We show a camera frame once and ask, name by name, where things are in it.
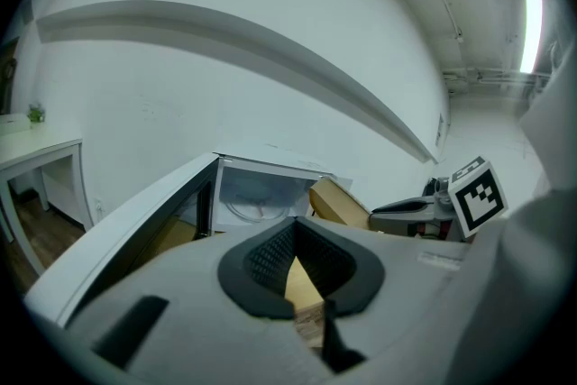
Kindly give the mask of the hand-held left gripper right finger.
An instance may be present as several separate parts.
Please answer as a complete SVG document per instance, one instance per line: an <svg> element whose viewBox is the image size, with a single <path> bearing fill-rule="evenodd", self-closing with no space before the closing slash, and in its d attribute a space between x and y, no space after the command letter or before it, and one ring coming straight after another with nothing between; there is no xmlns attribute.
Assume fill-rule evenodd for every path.
<svg viewBox="0 0 577 385"><path fill-rule="evenodd" d="M323 299L324 343L295 363L295 385L448 385L458 335L439 319L456 274L423 259L465 253L296 219L295 255Z"/></svg>

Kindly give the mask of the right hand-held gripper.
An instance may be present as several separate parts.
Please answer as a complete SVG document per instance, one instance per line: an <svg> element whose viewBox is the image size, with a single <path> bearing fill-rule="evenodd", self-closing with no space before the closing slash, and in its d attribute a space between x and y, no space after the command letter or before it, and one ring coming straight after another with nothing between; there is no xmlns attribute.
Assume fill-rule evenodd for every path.
<svg viewBox="0 0 577 385"><path fill-rule="evenodd" d="M483 224L508 210L496 172L481 156L447 177L431 179L427 186L432 197L413 197L373 209L370 229L434 240L472 240ZM439 218L420 212L433 204Z"/></svg>

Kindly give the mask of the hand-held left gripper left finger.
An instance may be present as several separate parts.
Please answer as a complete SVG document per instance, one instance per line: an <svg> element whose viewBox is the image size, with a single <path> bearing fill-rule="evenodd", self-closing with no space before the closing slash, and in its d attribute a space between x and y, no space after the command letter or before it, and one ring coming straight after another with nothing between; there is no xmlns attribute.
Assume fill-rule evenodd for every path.
<svg viewBox="0 0 577 385"><path fill-rule="evenodd" d="M144 385L322 385L331 368L306 345L285 287L294 260L332 273L325 220L272 225L180 245L97 294L67 329L124 381Z"/></svg>

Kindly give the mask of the cardboard box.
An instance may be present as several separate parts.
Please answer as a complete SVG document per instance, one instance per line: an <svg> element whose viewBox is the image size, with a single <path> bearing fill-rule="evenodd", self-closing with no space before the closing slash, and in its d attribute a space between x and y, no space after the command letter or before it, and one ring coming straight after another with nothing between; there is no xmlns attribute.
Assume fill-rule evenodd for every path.
<svg viewBox="0 0 577 385"><path fill-rule="evenodd" d="M370 211L338 182L321 178L309 189L309 202L319 218L369 230Z"/></svg>

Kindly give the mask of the white microwave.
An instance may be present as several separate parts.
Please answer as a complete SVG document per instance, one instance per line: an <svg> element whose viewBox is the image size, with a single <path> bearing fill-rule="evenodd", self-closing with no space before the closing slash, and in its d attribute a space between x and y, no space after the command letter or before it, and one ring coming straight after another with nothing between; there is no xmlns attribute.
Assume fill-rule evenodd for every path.
<svg viewBox="0 0 577 385"><path fill-rule="evenodd" d="M225 147L202 154L157 180L102 219L42 273L25 306L65 326L91 300L136 270L161 237L200 240L246 223L221 201L231 190L269 189L283 196L287 216L310 208L309 189L329 177L350 188L347 174L270 145Z"/></svg>

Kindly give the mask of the small yellow wooden table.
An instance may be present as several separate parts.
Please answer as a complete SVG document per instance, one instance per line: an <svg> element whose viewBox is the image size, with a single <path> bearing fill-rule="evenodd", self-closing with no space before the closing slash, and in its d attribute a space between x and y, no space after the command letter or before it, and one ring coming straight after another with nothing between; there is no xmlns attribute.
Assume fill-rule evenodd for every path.
<svg viewBox="0 0 577 385"><path fill-rule="evenodd" d="M324 302L298 258L292 262L285 287L285 299L296 311L318 306Z"/></svg>

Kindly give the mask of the glass turntable plate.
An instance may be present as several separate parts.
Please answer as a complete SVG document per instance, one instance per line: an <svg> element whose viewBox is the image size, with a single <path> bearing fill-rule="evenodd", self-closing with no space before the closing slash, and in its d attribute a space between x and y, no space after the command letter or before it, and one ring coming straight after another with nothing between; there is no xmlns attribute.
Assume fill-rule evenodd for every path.
<svg viewBox="0 0 577 385"><path fill-rule="evenodd" d="M246 223L261 223L286 217L289 205L269 189L231 190L221 199L225 207Z"/></svg>

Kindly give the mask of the person's gray shirt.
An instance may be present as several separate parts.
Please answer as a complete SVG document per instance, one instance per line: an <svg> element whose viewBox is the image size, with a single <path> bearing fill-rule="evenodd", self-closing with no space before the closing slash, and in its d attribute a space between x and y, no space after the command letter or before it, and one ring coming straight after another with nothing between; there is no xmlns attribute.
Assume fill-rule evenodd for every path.
<svg viewBox="0 0 577 385"><path fill-rule="evenodd" d="M450 385L577 385L577 42L521 126L549 189L501 227Z"/></svg>

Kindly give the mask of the ceiling light panel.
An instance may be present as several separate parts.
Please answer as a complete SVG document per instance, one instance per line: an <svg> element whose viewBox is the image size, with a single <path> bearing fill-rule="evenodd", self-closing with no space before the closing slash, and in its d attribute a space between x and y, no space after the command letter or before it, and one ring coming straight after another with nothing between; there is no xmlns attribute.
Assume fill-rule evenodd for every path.
<svg viewBox="0 0 577 385"><path fill-rule="evenodd" d="M531 74L536 65L543 28L543 0L525 0L525 39L519 71Z"/></svg>

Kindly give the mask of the small white box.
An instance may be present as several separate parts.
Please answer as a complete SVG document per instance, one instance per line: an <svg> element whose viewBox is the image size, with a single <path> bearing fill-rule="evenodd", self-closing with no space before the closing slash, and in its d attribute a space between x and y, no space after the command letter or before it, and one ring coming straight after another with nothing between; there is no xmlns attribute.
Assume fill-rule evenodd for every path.
<svg viewBox="0 0 577 385"><path fill-rule="evenodd" d="M31 121L25 114L0 115L0 136L20 133L31 129Z"/></svg>

